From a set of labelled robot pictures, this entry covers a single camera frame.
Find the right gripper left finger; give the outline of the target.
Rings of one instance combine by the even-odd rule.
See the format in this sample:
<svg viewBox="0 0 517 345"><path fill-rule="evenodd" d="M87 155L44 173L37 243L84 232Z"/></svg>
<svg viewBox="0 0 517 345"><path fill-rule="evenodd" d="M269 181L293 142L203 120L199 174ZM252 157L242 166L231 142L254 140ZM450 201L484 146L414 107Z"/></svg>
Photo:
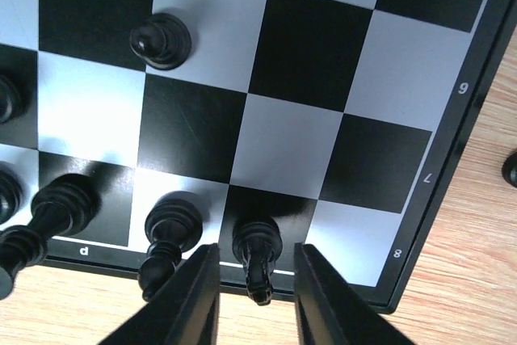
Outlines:
<svg viewBox="0 0 517 345"><path fill-rule="evenodd" d="M200 246L130 319L101 341L109 344L215 344L220 304L220 250Z"/></svg>

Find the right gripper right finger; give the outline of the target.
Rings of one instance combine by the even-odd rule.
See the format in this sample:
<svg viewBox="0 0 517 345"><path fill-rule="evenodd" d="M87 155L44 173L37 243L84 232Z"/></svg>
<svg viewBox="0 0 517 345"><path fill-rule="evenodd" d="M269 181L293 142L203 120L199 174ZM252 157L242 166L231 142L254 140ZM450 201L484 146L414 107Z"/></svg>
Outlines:
<svg viewBox="0 0 517 345"><path fill-rule="evenodd" d="M411 344L376 313L312 244L294 248L294 290L300 344Z"/></svg>

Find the black knight back row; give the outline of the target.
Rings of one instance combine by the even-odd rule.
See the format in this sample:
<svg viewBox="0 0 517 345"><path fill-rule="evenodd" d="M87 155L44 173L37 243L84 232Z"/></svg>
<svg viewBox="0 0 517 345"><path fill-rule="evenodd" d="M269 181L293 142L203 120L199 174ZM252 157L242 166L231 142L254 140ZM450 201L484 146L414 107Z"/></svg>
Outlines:
<svg viewBox="0 0 517 345"><path fill-rule="evenodd" d="M269 305L274 288L271 274L283 250L278 225L271 217L237 221L233 227L232 250L242 265L248 297L258 306Z"/></svg>

